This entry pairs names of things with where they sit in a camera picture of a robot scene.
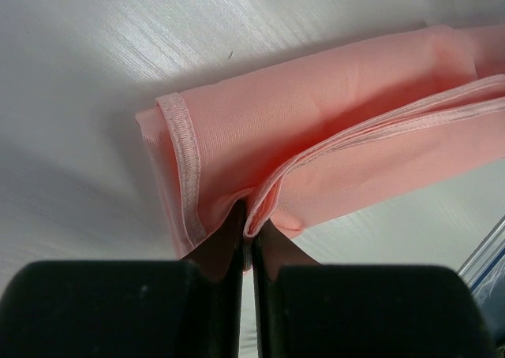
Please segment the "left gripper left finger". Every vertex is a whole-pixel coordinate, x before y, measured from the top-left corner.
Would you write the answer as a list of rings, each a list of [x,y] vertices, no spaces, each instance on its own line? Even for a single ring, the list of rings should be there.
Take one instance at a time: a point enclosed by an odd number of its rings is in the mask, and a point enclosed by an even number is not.
[[[4,357],[236,357],[245,204],[184,259],[39,261],[1,298]]]

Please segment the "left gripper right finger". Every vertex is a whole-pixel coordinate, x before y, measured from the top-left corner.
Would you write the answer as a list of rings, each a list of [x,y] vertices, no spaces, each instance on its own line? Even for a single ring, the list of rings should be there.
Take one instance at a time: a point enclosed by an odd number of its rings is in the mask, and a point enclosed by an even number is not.
[[[262,357],[493,357],[465,282],[433,265],[323,265],[265,224],[252,244]]]

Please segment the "pink satin napkin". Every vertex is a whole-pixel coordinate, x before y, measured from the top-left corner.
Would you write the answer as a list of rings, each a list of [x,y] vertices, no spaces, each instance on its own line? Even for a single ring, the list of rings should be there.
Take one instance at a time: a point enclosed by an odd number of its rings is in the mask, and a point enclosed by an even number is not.
[[[136,116],[187,256],[244,201],[288,237],[504,156],[504,28],[376,37],[157,98]]]

